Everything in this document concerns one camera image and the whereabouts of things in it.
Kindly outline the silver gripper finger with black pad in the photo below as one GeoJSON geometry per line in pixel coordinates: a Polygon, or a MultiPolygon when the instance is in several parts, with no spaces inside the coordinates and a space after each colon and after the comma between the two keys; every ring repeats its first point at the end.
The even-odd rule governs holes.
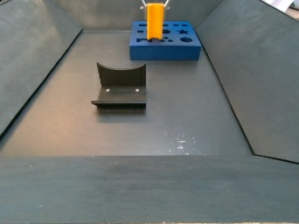
{"type": "Polygon", "coordinates": [[[141,0],[141,4],[140,9],[143,10],[145,8],[145,0],[141,0]]]}

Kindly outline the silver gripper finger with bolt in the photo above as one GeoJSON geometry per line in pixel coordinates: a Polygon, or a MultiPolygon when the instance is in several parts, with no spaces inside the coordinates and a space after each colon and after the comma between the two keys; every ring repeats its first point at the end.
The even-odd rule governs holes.
{"type": "Polygon", "coordinates": [[[163,6],[167,10],[169,9],[169,2],[171,2],[171,0],[165,0],[165,2],[163,4],[163,6]]]}

